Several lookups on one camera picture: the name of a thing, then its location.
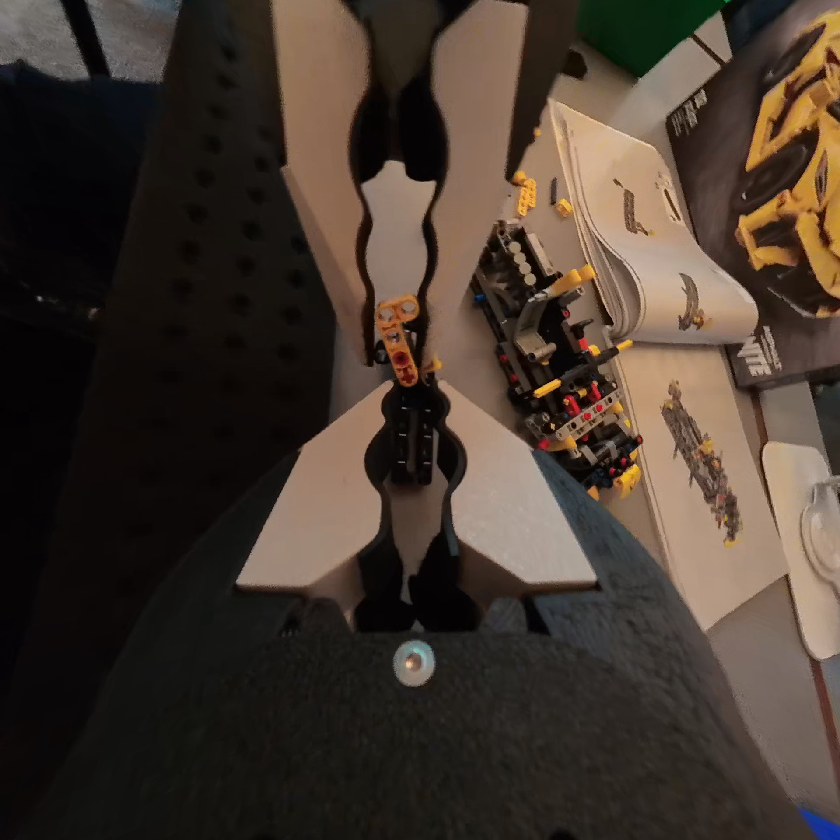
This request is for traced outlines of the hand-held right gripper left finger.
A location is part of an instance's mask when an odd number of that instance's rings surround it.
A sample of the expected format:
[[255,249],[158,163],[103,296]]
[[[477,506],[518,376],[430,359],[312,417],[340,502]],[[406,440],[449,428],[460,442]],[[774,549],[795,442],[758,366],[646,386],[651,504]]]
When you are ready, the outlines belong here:
[[391,389],[380,385],[301,447],[238,574],[239,591],[328,599],[346,616],[361,602],[358,555],[382,519],[364,456]]

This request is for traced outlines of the white stand base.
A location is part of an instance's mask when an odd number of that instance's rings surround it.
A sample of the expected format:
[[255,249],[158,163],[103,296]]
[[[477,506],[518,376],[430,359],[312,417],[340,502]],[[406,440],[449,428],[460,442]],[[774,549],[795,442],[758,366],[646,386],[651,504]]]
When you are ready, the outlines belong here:
[[823,661],[839,653],[839,591],[820,579],[805,556],[801,516],[811,488],[831,475],[814,447],[771,441],[762,450],[762,467],[773,517],[780,535],[794,610],[802,642]]

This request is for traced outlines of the toy car set box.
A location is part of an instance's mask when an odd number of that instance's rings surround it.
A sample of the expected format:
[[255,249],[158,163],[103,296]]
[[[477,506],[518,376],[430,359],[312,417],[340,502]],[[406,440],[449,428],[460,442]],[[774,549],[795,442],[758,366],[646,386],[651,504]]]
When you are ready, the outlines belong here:
[[838,2],[793,3],[666,127],[699,245],[759,308],[737,384],[838,382]]

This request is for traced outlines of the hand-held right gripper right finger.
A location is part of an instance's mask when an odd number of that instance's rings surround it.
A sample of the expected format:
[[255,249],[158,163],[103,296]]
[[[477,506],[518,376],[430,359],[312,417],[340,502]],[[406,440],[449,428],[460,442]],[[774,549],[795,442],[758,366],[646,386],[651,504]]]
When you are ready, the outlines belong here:
[[489,607],[502,597],[594,588],[596,573],[530,447],[450,384],[439,387],[446,428],[466,456],[450,497],[462,589]]

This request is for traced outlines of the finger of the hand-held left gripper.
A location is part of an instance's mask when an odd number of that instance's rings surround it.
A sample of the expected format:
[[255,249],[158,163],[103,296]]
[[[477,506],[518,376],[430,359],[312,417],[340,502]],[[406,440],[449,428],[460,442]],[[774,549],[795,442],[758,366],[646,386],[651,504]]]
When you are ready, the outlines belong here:
[[282,174],[344,337],[372,364],[369,291],[360,268],[364,205],[351,165],[370,86],[367,33],[339,1],[273,1],[286,163]]
[[423,294],[423,362],[441,344],[506,193],[506,169],[527,7],[474,2],[437,38],[432,93],[447,141],[429,221],[436,265]]

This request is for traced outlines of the black yellow toy brick subassembly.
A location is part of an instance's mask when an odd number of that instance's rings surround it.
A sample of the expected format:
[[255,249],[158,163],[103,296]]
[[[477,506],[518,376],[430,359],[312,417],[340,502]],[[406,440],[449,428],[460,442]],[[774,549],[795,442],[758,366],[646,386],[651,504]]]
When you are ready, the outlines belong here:
[[391,478],[396,485],[431,484],[434,472],[434,436],[439,404],[433,391],[435,368],[427,369],[415,354],[415,322],[419,304],[401,295],[380,301],[374,308],[374,326],[380,339],[374,359],[389,364],[395,383],[386,404],[391,429]]

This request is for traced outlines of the cluster of yellow brick pieces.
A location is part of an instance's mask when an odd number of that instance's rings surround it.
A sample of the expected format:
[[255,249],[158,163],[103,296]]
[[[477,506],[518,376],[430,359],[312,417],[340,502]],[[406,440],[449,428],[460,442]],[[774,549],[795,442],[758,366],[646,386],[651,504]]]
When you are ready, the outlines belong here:
[[[514,212],[517,218],[523,219],[537,206],[537,183],[535,179],[527,176],[523,170],[516,170],[511,182],[518,189]],[[549,204],[563,218],[570,217],[574,214],[574,207],[571,201],[560,196],[558,181],[555,178],[552,179],[549,185]]]

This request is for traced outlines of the toy brick car chassis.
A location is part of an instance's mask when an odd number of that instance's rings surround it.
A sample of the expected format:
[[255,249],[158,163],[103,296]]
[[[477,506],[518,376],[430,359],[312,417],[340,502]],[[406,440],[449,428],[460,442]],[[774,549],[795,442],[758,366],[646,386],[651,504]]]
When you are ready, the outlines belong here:
[[594,279],[589,264],[558,271],[536,234],[502,218],[491,229],[470,289],[496,341],[521,433],[598,501],[604,490],[624,499],[639,484],[643,438],[606,369],[632,342],[601,351],[586,337],[592,321],[571,315]]

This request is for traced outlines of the open instruction booklet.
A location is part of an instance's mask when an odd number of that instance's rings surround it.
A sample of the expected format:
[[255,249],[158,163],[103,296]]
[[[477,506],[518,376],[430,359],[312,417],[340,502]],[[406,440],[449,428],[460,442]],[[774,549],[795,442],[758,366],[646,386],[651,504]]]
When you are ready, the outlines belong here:
[[613,367],[666,569],[707,631],[788,571],[722,352],[758,310],[699,247],[653,145],[549,112],[605,337],[633,343]]

